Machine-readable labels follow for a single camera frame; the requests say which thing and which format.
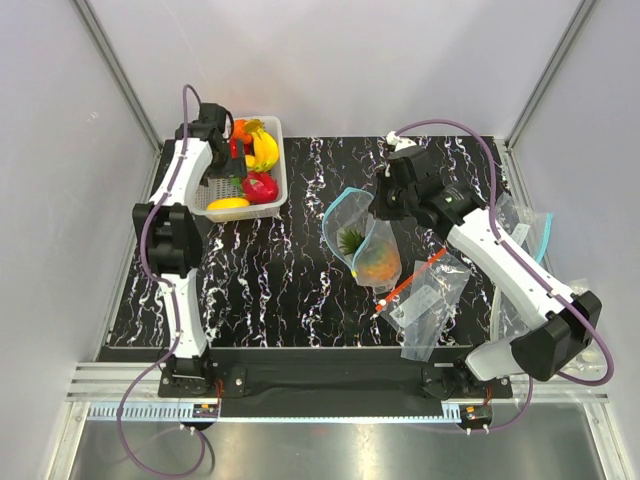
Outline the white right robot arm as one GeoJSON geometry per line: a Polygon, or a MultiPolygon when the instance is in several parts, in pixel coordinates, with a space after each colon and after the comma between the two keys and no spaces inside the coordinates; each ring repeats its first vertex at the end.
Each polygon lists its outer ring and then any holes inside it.
{"type": "Polygon", "coordinates": [[[398,147],[376,171],[370,212],[381,220],[413,218],[481,269],[509,299],[526,324],[512,339],[472,350],[454,371],[454,384],[476,396],[493,380],[525,373],[538,381],[558,374],[589,347],[602,310],[591,291],[575,293],[537,264],[490,221],[490,210],[465,183],[444,183],[433,169],[418,173],[427,151],[398,147]]]}

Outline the toy pineapple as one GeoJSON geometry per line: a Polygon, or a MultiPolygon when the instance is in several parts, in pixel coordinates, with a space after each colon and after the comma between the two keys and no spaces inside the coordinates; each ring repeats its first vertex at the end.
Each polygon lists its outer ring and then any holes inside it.
{"type": "Polygon", "coordinates": [[[365,241],[357,229],[342,230],[338,235],[340,252],[351,260],[351,273],[369,286],[390,283],[400,271],[397,247],[385,239],[365,241]]]}

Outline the yellow toy mango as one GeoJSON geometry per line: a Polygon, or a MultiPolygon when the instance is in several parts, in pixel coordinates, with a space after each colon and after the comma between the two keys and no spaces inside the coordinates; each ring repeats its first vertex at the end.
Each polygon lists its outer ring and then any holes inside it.
{"type": "Polygon", "coordinates": [[[211,202],[207,206],[208,211],[236,209],[249,207],[251,203],[244,197],[222,198],[211,202]]]}

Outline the white plastic fruit basket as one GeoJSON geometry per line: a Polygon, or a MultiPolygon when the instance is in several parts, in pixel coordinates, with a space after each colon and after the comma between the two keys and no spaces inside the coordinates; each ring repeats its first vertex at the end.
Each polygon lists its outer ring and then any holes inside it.
{"type": "Polygon", "coordinates": [[[231,139],[239,175],[205,178],[190,208],[214,223],[274,217],[288,196],[282,126],[273,116],[240,117],[231,139]]]}

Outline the red toy apple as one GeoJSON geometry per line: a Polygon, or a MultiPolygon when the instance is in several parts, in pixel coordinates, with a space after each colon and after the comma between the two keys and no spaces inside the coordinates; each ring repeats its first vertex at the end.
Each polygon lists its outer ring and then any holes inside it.
{"type": "Polygon", "coordinates": [[[241,150],[242,150],[242,142],[237,138],[232,138],[230,140],[231,157],[233,159],[240,158],[241,157],[241,150]]]}

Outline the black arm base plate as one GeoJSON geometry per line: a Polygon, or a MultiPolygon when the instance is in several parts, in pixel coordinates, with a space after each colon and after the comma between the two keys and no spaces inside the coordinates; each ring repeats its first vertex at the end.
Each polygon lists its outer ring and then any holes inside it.
{"type": "Polygon", "coordinates": [[[159,395],[220,398],[231,418],[422,420],[448,400],[507,400],[509,381],[480,383],[461,368],[464,347],[442,347],[427,363],[397,348],[213,348],[204,360],[169,360],[159,395]]]}

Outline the teal zipper clear bag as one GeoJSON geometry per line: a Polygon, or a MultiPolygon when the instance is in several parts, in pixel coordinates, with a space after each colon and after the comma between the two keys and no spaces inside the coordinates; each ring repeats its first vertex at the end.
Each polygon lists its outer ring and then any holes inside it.
{"type": "MultiPolygon", "coordinates": [[[[331,252],[347,267],[351,273],[351,260],[345,258],[339,250],[338,235],[342,230],[357,229],[365,235],[365,241],[385,239],[397,247],[396,238],[389,221],[376,219],[370,212],[369,206],[373,195],[365,190],[353,187],[346,188],[327,208],[322,220],[322,234],[331,252]]],[[[369,286],[361,280],[355,280],[361,287],[371,288],[376,294],[391,291],[402,273],[390,282],[369,286]]]]}

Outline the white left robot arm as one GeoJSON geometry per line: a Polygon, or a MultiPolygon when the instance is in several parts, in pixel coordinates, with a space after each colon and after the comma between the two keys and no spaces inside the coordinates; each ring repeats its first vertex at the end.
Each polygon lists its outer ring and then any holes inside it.
{"type": "Polygon", "coordinates": [[[204,177],[220,173],[231,161],[232,126],[225,107],[202,103],[198,117],[178,128],[160,186],[148,202],[132,210],[142,267],[159,286],[170,333],[169,351],[159,359],[161,397],[204,397],[215,389],[215,367],[197,300],[203,242],[188,202],[204,177]]]}

